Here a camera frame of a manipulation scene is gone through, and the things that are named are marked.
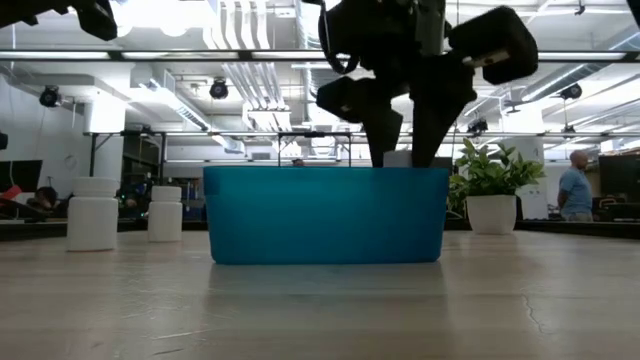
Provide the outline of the dark monitor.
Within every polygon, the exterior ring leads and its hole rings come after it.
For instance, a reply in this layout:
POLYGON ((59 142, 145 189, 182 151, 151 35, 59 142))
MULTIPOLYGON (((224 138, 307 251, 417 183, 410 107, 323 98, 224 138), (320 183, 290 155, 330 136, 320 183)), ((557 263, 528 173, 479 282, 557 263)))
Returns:
POLYGON ((600 156, 598 166, 602 195, 640 203, 640 155, 600 156))

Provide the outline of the blue plastic basket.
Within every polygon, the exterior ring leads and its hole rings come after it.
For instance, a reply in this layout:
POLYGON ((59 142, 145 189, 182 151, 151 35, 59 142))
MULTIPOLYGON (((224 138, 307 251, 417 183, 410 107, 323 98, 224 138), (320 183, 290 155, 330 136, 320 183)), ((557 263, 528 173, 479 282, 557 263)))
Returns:
POLYGON ((223 265, 435 262, 442 168, 206 167, 211 255, 223 265))

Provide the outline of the seated person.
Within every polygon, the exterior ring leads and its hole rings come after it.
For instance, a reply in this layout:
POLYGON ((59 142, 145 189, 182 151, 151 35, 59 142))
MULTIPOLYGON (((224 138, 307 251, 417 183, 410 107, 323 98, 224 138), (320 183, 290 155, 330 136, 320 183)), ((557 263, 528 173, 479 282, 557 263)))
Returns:
POLYGON ((120 218, 143 218, 148 209, 145 187, 143 185, 123 185, 116 197, 119 201, 118 215, 120 218))
POLYGON ((34 196, 27 200, 27 205, 49 218, 67 217, 67 205, 58 199, 58 193, 53 187, 38 188, 34 196))

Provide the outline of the black monitor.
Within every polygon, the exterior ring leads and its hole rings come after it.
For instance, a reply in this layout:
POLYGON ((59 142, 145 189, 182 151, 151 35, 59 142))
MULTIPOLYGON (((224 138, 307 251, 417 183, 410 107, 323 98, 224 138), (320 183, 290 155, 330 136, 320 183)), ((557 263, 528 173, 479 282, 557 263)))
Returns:
POLYGON ((35 192, 42 165, 42 160, 0 161, 0 193, 14 185, 23 192, 35 192))

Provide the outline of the green plant in white pot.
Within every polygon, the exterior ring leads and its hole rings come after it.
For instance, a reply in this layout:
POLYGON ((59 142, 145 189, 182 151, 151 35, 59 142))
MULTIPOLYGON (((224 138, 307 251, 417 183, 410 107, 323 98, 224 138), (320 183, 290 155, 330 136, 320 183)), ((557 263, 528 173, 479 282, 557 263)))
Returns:
POLYGON ((455 161, 458 172, 449 177, 449 209, 464 211, 476 234, 511 233, 517 221, 516 192, 539 183, 545 176, 544 163, 527 159, 516 148, 502 143, 493 153, 467 138, 461 153, 455 161))

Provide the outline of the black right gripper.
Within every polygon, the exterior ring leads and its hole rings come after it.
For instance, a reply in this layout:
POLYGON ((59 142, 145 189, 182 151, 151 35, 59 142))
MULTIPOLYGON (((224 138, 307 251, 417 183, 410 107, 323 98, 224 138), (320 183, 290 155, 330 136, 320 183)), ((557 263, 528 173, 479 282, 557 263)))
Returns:
POLYGON ((446 0, 340 0, 321 8, 318 33, 340 77, 318 88, 316 104, 348 122, 363 121, 374 168, 398 142, 403 117, 381 114, 393 98, 412 99, 412 166, 428 168, 476 99, 474 71, 500 85, 538 69, 536 40, 506 5, 452 26, 446 0))

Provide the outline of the white pill bottle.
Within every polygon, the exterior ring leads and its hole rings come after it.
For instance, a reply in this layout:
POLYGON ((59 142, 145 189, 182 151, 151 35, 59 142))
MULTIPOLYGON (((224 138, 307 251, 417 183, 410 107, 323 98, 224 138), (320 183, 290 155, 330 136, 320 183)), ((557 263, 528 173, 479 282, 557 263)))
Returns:
POLYGON ((67 250, 107 251, 116 248, 118 182, 111 178, 80 177, 73 181, 67 221, 67 250))
POLYGON ((385 168, 411 168, 412 152, 410 150, 395 150, 384 153, 383 166, 385 168))
POLYGON ((154 186, 148 212, 148 241, 180 242, 182 219, 181 189, 172 186, 154 186))

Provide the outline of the standing person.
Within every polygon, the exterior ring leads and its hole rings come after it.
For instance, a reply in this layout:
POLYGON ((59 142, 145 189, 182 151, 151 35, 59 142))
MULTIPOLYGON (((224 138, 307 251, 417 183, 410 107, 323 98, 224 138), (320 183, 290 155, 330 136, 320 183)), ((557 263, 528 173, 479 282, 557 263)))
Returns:
POLYGON ((571 166, 561 175, 557 203, 561 217, 569 222, 592 222, 593 196, 585 175, 588 156, 576 150, 570 155, 571 166))

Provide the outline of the silver ceiling air duct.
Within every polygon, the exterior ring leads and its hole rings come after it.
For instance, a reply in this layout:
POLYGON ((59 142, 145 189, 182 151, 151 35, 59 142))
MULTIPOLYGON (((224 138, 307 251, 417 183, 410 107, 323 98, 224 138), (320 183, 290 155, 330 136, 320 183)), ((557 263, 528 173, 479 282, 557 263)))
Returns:
POLYGON ((194 131, 211 137, 223 149, 230 154, 245 154, 246 147, 240 140, 231 135, 223 135, 223 130, 213 124, 200 110, 192 106, 184 97, 175 90, 171 90, 165 84, 159 83, 153 77, 146 82, 139 82, 138 86, 143 93, 153 102, 160 103, 170 108, 184 122, 191 125, 194 131))

